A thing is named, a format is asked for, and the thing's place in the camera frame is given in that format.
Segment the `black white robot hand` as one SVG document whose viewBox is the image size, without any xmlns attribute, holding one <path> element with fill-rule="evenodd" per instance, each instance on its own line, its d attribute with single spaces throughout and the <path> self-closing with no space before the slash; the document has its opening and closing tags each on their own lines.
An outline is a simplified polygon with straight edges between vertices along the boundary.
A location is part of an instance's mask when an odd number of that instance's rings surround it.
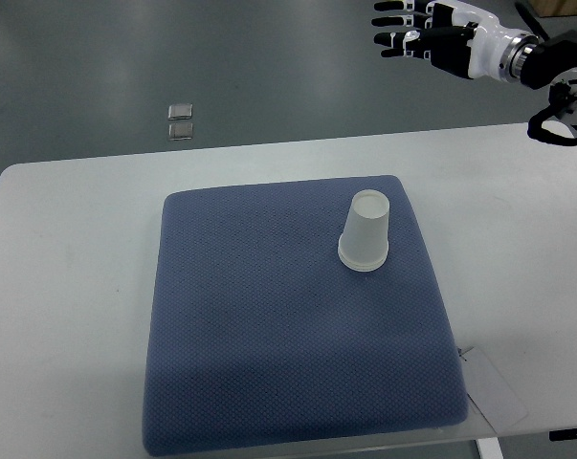
<svg viewBox="0 0 577 459">
<path fill-rule="evenodd" d="M 373 18 L 374 27 L 425 28 L 406 33 L 377 33 L 374 43 L 405 47 L 405 43 L 433 44 L 431 49 L 394 49 L 380 52 L 383 58 L 428 59 L 456 77 L 491 77 L 515 80 L 512 64 L 527 45 L 527 32 L 508 29 L 489 11 L 460 1 L 388 0 L 374 4 L 376 11 L 424 11 Z"/>
</svg>

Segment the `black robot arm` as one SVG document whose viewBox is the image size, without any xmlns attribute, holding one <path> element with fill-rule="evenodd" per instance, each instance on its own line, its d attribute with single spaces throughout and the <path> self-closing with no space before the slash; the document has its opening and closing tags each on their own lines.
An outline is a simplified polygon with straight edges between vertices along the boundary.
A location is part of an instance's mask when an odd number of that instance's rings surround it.
<svg viewBox="0 0 577 459">
<path fill-rule="evenodd" d="M 507 29 L 491 12 L 461 1 L 382 1 L 371 21 L 381 30 L 374 42 L 384 58 L 417 58 L 455 77 L 547 89 L 547 105 L 530 118 L 528 137 L 577 146 L 577 31 L 551 37 L 524 4 L 515 8 L 525 31 Z"/>
</svg>

